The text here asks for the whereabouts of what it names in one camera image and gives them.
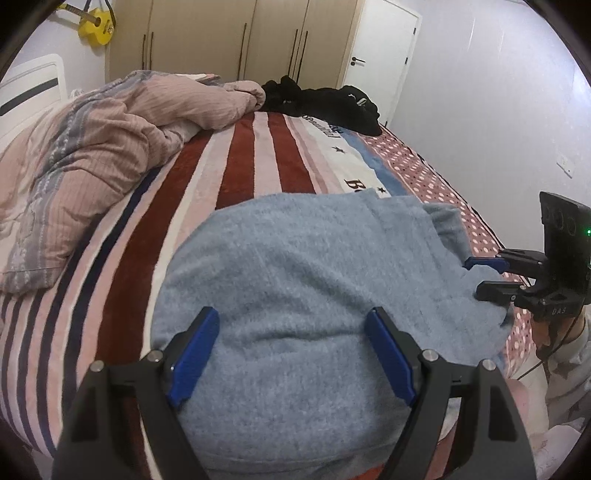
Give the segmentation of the grey-blue fleece pants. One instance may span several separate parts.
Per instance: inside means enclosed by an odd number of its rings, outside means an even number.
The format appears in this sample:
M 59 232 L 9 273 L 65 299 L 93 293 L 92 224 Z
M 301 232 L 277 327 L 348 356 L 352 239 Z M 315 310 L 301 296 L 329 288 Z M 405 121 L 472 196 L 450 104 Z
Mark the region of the grey-blue fleece pants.
M 213 479 L 349 479 L 409 415 L 363 332 L 373 308 L 446 360 L 500 360 L 513 325 L 478 301 L 459 211 L 412 196 L 276 194 L 211 214 L 170 261 L 151 343 L 211 306 L 221 331 L 179 421 Z

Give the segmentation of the white bedroom door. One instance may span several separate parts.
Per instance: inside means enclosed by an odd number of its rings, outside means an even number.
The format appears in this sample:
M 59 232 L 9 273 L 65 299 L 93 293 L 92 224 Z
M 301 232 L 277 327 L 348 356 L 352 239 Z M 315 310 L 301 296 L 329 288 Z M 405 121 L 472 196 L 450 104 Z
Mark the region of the white bedroom door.
M 384 127 L 394 119 L 428 5 L 369 0 L 356 11 L 341 84 L 365 92 Z

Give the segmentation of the grey star-print sleeve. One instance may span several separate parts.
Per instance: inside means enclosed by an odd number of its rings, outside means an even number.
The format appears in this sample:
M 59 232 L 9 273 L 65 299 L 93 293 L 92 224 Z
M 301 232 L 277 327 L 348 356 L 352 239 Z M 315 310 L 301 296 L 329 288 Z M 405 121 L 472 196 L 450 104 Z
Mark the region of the grey star-print sleeve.
M 590 420 L 590 307 L 584 308 L 580 335 L 548 361 L 546 404 L 549 426 L 569 424 L 580 430 Z

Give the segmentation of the striped dotted bed blanket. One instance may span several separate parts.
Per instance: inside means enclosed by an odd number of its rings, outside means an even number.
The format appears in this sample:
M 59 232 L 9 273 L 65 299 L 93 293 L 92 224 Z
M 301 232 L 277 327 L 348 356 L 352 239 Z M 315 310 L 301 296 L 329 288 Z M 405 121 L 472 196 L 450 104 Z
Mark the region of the striped dotted bed blanket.
M 52 288 L 2 295 L 2 447 L 25 462 L 51 458 L 67 395 L 97 354 L 128 360 L 146 350 L 168 263 L 213 211 L 280 192 L 365 188 L 455 206 L 474 255 L 500 250 L 478 212 L 391 132 L 367 137 L 256 112 L 199 133 L 90 227 Z

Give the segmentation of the black clothes pile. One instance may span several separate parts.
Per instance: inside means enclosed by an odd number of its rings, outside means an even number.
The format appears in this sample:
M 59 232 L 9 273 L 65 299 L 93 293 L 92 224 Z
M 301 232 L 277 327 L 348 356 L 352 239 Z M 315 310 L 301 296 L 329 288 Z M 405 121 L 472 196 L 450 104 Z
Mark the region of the black clothes pile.
M 366 136 L 379 137 L 382 127 L 377 105 L 362 90 L 346 85 L 335 89 L 301 89 L 290 76 L 263 84 L 262 110 L 291 117 L 310 116 Z

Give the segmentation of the pink ribbed duvet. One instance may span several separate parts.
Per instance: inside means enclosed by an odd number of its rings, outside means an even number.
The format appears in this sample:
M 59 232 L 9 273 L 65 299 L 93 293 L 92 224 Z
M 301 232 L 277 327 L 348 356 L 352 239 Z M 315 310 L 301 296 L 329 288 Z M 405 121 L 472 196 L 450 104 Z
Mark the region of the pink ribbed duvet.
M 55 107 L 1 149 L 1 290 L 55 284 L 83 234 L 198 132 L 266 101 L 253 81 L 134 71 Z

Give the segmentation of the beige wooden wardrobe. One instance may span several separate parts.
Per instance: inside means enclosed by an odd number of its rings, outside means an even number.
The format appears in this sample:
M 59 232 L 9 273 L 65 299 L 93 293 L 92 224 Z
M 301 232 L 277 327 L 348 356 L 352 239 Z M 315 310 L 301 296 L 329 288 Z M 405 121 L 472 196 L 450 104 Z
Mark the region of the beige wooden wardrobe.
M 338 87 L 358 1 L 117 1 L 108 80 L 134 70 Z

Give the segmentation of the white bed headboard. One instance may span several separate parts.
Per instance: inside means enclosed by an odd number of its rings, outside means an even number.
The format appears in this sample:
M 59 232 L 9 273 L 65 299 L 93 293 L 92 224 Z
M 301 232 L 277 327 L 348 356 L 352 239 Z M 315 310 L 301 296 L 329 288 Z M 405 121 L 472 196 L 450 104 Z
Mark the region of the white bed headboard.
M 67 99 L 59 55 L 48 54 L 12 67 L 1 82 L 1 149 L 40 115 Z

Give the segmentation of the white wall socket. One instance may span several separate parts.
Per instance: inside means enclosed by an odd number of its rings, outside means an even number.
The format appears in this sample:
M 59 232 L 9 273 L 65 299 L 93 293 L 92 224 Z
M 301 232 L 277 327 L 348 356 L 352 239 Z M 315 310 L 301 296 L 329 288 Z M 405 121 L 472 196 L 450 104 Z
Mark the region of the white wall socket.
M 564 172 L 566 176 L 568 176 L 569 178 L 573 178 L 574 164 L 569 158 L 567 158 L 565 155 L 559 154 L 556 164 L 559 166 L 559 168 Z

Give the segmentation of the yellow ukulele on wall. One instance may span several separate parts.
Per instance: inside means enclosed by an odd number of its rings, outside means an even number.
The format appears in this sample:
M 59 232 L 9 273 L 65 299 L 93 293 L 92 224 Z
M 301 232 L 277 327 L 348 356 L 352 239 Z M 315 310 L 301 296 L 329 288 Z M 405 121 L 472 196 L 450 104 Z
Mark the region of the yellow ukulele on wall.
M 105 9 L 90 9 L 90 1 L 80 9 L 69 3 L 62 3 L 58 9 L 65 10 L 79 18 L 78 35 L 92 47 L 104 47 L 110 43 L 116 28 L 116 17 L 110 1 L 100 1 Z

